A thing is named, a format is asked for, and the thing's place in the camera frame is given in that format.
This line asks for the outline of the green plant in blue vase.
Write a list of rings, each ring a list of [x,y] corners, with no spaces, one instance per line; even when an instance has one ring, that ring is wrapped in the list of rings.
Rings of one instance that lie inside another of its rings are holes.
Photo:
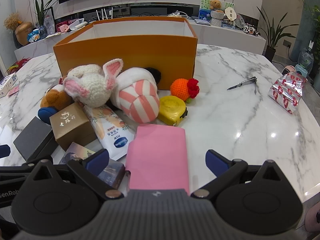
[[[51,10],[52,6],[57,1],[58,0],[49,0],[47,3],[44,3],[44,0],[35,0],[35,14],[39,24],[39,35],[41,40],[48,36],[47,28],[44,26],[44,19],[46,18],[48,11]]]

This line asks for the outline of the pink striped white plush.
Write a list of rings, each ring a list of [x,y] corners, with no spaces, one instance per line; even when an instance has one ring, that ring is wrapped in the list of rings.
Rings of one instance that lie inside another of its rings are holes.
[[[131,120],[144,124],[159,114],[159,97],[153,75],[146,69],[133,67],[116,78],[110,100]]]

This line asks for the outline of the dark picture card box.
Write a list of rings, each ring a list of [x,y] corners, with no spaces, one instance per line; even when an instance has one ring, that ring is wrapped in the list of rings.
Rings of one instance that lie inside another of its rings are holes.
[[[109,153],[105,149],[103,149],[98,157],[92,159],[91,156],[94,154],[94,151],[73,142],[59,164],[67,164],[72,159],[83,160],[85,162],[85,169],[96,175],[107,185],[118,189],[125,175],[125,166],[121,162],[110,159]]]

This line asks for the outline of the red silver foil packet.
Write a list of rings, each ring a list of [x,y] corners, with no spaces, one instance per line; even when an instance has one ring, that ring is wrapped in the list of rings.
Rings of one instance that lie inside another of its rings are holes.
[[[285,111],[293,114],[303,95],[307,79],[297,72],[289,72],[278,78],[270,87],[268,96]]]

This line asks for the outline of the orange crochet ball toy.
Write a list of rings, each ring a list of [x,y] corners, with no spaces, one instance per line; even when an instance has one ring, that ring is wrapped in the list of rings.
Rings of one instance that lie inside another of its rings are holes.
[[[194,78],[177,79],[170,86],[171,95],[190,103],[200,92],[198,83],[199,81]]]

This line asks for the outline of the pink paper pad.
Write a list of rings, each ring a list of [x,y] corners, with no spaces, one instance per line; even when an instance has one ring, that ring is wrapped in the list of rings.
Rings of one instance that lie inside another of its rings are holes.
[[[126,170],[131,190],[175,190],[189,193],[185,130],[175,126],[141,124],[129,143]]]

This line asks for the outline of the small pink card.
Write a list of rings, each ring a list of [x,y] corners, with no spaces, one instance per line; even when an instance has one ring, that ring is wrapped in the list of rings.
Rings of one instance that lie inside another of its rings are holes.
[[[12,87],[11,90],[8,92],[8,96],[12,96],[13,94],[17,93],[19,91],[19,84],[16,84],[14,87]]]

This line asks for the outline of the yellow tape measure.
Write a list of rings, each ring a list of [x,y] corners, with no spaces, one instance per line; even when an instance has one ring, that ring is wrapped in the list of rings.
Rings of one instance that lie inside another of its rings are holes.
[[[159,114],[157,118],[169,126],[178,126],[187,116],[185,102],[176,96],[164,96],[159,100]]]

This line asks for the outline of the white lotion tube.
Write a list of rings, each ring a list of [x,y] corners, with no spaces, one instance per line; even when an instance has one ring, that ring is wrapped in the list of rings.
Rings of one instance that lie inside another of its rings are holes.
[[[129,143],[135,132],[107,106],[83,107],[95,134],[112,160],[119,160],[127,154]]]

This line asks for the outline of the dark grey box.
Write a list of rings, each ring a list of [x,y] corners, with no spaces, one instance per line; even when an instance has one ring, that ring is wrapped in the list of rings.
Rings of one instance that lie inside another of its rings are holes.
[[[17,136],[14,145],[25,161],[51,155],[58,147],[52,127],[37,117]]]

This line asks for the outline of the brown plush keychain doll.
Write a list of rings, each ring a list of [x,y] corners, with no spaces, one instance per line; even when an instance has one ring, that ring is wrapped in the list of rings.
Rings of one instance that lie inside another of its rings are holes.
[[[63,81],[66,76],[59,79],[59,83],[52,88],[48,89],[44,97],[41,100],[40,107],[51,107],[57,111],[63,110],[67,106],[71,105],[74,101],[71,96],[69,96],[64,89]]]

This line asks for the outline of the white crochet bunny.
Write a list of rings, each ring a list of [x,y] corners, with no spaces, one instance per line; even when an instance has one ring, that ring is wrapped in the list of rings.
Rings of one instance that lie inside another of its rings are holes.
[[[100,107],[109,100],[123,64],[122,59],[113,59],[102,67],[97,64],[75,67],[63,81],[64,90],[74,101],[91,108]]]

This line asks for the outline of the red feather duster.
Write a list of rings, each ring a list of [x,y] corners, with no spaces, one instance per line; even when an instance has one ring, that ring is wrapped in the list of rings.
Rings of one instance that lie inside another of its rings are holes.
[[[13,73],[19,71],[29,61],[30,61],[30,58],[23,58],[20,61],[17,61],[16,63],[14,63],[12,66],[10,66],[7,69],[7,73],[13,74]]]

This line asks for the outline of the potted green plant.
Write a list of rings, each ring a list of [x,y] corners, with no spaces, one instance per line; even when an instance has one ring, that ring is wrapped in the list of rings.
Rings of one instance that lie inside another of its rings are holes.
[[[299,24],[289,24],[282,26],[281,23],[286,18],[288,12],[286,12],[282,18],[279,20],[278,24],[275,25],[274,18],[270,20],[268,18],[268,15],[263,7],[259,8],[257,7],[260,16],[262,17],[264,23],[266,24],[266,29],[259,27],[260,30],[263,31],[263,33],[266,35],[267,38],[267,47],[265,50],[265,57],[268,59],[268,61],[272,62],[275,54],[276,54],[276,46],[280,39],[289,37],[289,38],[296,38],[291,33],[286,33],[285,29],[289,27],[299,26]]]

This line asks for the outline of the brown gift box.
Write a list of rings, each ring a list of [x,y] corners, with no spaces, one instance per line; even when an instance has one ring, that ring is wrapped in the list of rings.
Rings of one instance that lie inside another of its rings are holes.
[[[56,142],[66,151],[74,142],[86,146],[97,136],[82,107],[73,103],[50,117]]]

